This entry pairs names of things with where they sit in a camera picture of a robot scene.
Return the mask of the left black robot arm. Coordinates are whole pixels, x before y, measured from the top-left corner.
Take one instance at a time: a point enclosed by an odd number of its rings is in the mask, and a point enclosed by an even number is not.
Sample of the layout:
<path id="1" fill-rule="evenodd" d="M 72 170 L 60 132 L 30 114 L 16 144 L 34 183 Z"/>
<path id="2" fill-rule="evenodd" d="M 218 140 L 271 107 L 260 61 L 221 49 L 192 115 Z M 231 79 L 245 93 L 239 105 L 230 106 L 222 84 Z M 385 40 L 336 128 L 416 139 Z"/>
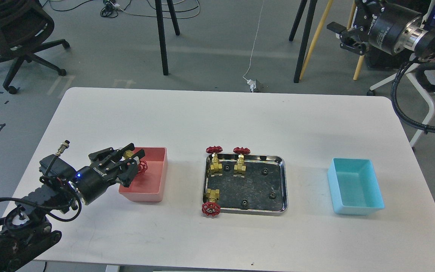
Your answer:
<path id="1" fill-rule="evenodd" d="M 23 198 L 0 198 L 13 201 L 16 207 L 0 218 L 0 272 L 14 272 L 57 244 L 62 233 L 52 230 L 48 217 L 64 221 L 52 213 L 70 209 L 80 213 L 113 184 L 129 187 L 133 179 L 147 170 L 140 160 L 143 149 L 134 144 L 90 153 L 90 165 L 75 170 L 60 158 L 69 141 L 57 152 L 40 160 L 42 186 Z"/>

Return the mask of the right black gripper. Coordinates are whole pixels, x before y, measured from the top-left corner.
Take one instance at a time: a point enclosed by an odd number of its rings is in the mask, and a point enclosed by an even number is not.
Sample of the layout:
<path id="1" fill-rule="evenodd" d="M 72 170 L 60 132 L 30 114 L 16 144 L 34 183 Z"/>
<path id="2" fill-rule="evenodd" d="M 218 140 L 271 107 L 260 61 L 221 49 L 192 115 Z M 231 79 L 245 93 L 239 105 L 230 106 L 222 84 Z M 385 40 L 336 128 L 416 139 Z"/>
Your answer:
<path id="1" fill-rule="evenodd" d="M 387 0 L 356 0 L 355 4 L 355 28 L 331 22 L 327 29 L 336 33 L 340 48 L 361 56 L 370 46 L 390 55 L 401 52 L 410 28 L 421 25 L 421 13 Z"/>

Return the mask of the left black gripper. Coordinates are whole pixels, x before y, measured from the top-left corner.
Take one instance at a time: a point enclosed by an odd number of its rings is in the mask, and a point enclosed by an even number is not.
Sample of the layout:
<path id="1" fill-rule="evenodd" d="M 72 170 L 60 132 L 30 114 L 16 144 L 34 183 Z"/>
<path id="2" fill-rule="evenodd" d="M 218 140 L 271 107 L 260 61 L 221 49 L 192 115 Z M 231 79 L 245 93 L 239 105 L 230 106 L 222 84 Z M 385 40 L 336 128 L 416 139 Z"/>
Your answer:
<path id="1" fill-rule="evenodd" d="M 116 182 L 123 187 L 130 187 L 138 174 L 146 172 L 146 162 L 142 160 L 145 150 L 134 153 L 134 148 L 134 144 L 130 143 L 123 148 L 109 147 L 90 153 L 88 158 L 92 163 L 78 170 L 69 181 L 69 186 L 85 205 L 92 203 Z M 119 162 L 122 157 L 125 160 L 121 161 L 119 167 L 112 168 L 114 162 Z"/>

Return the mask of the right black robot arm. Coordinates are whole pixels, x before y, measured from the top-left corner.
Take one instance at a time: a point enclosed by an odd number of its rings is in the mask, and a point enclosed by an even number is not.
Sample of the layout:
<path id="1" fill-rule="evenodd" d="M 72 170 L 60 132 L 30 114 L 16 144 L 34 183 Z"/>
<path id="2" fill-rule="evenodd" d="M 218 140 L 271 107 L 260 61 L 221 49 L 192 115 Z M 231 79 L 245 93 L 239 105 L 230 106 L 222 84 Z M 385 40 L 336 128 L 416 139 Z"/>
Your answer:
<path id="1" fill-rule="evenodd" d="M 371 47 L 390 55 L 402 50 L 413 51 L 413 60 L 404 62 L 395 76 L 391 100 L 394 112 L 400 120 L 425 133 L 434 133 L 435 126 L 409 118 L 399 107 L 397 87 L 406 70 L 416 64 L 416 79 L 429 93 L 435 93 L 435 85 L 428 81 L 425 71 L 435 71 L 435 27 L 421 28 L 422 14 L 386 0 L 356 0 L 355 26 L 347 29 L 336 22 L 327 25 L 340 39 L 340 47 L 358 55 L 364 55 Z"/>

